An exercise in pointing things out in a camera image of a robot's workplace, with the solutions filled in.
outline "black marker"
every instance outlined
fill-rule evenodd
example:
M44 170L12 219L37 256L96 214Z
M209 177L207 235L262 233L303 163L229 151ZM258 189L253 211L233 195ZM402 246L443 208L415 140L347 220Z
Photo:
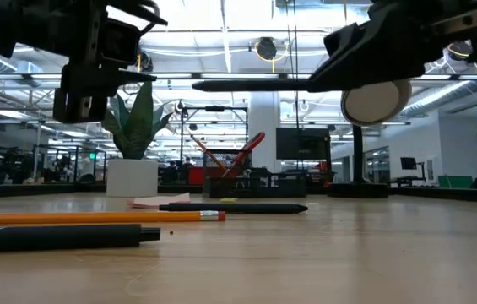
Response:
M0 226L0 252L138 247L158 241L160 228L141 225Z
M225 211L230 214L298 214L307 207L299 204L202 204L170 203L160 205L160 211Z

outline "white planter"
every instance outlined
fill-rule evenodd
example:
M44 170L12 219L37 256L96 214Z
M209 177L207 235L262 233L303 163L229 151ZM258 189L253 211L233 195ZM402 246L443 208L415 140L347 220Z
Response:
M110 160L106 195L113 198L157 196L157 162L152 160Z

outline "computer monitor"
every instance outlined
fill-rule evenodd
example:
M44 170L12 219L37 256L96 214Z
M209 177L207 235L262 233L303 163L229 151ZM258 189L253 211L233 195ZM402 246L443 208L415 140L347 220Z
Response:
M416 170L416 158L414 157L402 157L401 158L402 170Z
M326 160L330 152L328 129L276 128L278 160Z

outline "desk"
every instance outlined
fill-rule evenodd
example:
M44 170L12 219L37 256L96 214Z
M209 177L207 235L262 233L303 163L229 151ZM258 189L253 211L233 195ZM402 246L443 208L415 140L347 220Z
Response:
M392 186L392 184L397 184L398 187L407 186L413 187L413 182L425 182L426 179L424 177L397 177L390 181L388 186Z
M281 201L310 209L169 223L141 248L0 254L0 303L477 303L477 204L263 200ZM126 208L102 193L0 198L0 212Z

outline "white wall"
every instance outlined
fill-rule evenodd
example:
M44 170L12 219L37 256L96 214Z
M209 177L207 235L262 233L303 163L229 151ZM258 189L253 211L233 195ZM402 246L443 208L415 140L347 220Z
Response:
M434 177L442 174L439 116L436 111L427 117L411 119L409 126L388 126L379 138L365 138L364 152L388 147L390 177L419 176L419 171L401 169L401 157L414 157L418 162L433 161ZM332 159L352 156L352 144L332 149Z
M442 169L450 176L477 177L477 117L440 117Z

